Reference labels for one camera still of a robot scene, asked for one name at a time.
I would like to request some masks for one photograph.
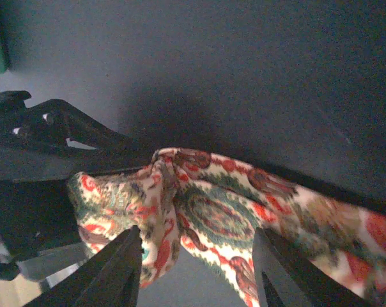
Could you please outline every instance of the paisley fabric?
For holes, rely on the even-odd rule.
[[[136,224],[143,240],[141,286],[167,272],[182,245],[259,306],[252,262],[257,227],[292,241],[321,271],[386,306],[386,217],[338,202],[262,169],[214,153],[165,148],[131,176],[68,182],[91,253]]]

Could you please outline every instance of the dark gray wall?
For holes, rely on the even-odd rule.
[[[321,2],[0,0],[0,91],[386,198],[386,4]]]

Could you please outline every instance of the gray surface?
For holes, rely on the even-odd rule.
[[[146,289],[137,307],[245,307],[238,294],[184,249],[176,265]]]
[[[386,5],[0,2],[12,64],[0,91],[29,91],[28,106],[65,99],[153,148],[266,160],[386,198]],[[147,293],[204,306],[218,284]]]

